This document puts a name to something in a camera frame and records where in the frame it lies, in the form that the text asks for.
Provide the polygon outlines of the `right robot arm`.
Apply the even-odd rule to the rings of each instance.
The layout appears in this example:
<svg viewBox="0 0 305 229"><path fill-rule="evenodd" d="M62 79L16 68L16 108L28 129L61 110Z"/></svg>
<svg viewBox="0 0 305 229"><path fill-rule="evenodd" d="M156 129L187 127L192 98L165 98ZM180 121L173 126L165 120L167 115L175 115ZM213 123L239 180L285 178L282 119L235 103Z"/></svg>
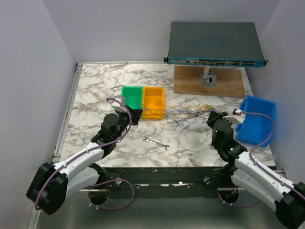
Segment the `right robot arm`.
<svg viewBox="0 0 305 229"><path fill-rule="evenodd" d="M212 111L207 125L212 128L211 145L227 164L219 175L225 187L232 184L245 189L264 202L288 229L297 229L305 221L305 185L294 183L264 165L243 145L234 140L233 121L242 123L244 112L233 115Z"/></svg>

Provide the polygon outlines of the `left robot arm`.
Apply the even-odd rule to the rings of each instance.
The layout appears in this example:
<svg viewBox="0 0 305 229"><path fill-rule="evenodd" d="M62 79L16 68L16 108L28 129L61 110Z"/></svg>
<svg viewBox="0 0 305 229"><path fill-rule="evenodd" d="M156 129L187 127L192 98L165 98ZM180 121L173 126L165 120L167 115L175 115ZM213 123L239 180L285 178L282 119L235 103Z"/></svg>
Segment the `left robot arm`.
<svg viewBox="0 0 305 229"><path fill-rule="evenodd" d="M66 197L85 187L102 188L106 177L99 172L95 162L109 155L129 132L138 124L142 109L126 107L125 112L116 110L107 114L99 132L88 145L75 155L56 164L42 164L26 193L36 210L46 214L55 213Z"/></svg>

